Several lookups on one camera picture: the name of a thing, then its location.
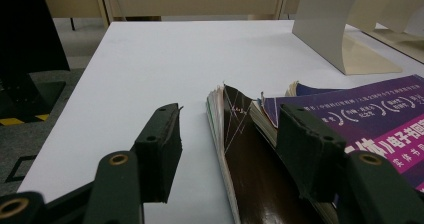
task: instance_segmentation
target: stack of magazines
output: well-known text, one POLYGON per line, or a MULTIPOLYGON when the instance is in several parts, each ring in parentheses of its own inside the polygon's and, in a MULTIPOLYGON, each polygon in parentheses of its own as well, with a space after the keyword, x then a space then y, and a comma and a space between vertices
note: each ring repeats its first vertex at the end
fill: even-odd
POLYGON ((298 198, 275 153, 282 103, 312 112, 346 140, 345 152, 387 158, 424 190, 424 79, 417 75, 357 88, 320 89, 294 82, 283 96, 251 99, 230 86, 207 98, 207 113, 236 223, 338 223, 333 203, 298 198))

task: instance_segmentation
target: purple magazine cover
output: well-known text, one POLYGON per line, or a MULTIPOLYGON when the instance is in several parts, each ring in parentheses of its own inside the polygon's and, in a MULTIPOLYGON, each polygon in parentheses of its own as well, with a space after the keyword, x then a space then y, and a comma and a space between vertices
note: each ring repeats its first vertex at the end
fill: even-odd
POLYGON ((424 79, 412 75, 357 88, 298 97, 264 98, 278 127, 279 106, 313 112, 347 141, 345 152, 366 150, 387 158, 424 191, 424 79))

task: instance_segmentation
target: magazine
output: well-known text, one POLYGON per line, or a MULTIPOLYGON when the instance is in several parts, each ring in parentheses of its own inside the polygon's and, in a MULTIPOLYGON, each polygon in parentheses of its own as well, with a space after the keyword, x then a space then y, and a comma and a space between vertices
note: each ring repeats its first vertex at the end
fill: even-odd
POLYGON ((206 102, 235 223, 337 223, 332 204, 299 198, 287 169, 256 129, 251 102, 227 85, 212 91, 206 102))
POLYGON ((412 75, 297 97, 266 97, 263 94, 261 100, 252 105, 256 107, 252 118, 262 133, 269 134, 267 140, 274 146, 272 135, 276 137, 277 129, 281 128, 278 117, 282 103, 301 106, 321 118, 346 139, 346 153, 366 150, 381 155, 411 186, 424 190, 422 77, 412 75))

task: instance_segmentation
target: yellow floor stripe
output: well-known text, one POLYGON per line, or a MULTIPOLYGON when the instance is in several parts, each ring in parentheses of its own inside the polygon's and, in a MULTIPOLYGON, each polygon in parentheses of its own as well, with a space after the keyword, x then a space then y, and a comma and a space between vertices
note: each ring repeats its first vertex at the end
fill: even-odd
POLYGON ((6 119, 0 119, 0 123, 4 126, 8 126, 8 125, 22 124, 24 122, 16 118, 6 118, 6 119))
POLYGON ((38 116, 35 116, 35 117, 37 117, 38 119, 41 119, 41 120, 45 121, 49 117, 49 114, 38 115, 38 116))

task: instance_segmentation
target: table surface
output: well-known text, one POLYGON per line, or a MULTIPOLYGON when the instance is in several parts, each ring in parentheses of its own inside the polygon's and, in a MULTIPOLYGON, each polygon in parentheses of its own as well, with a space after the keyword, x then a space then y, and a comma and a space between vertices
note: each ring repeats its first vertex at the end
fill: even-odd
POLYGON ((293 21, 114 22, 19 188, 52 201, 94 179, 100 159, 129 150, 153 112, 179 103, 183 153, 167 204, 145 204, 146 223, 233 223, 206 116, 223 83, 246 96, 283 94, 295 80, 351 88, 424 66, 363 35, 402 73, 345 76, 291 33, 293 21))

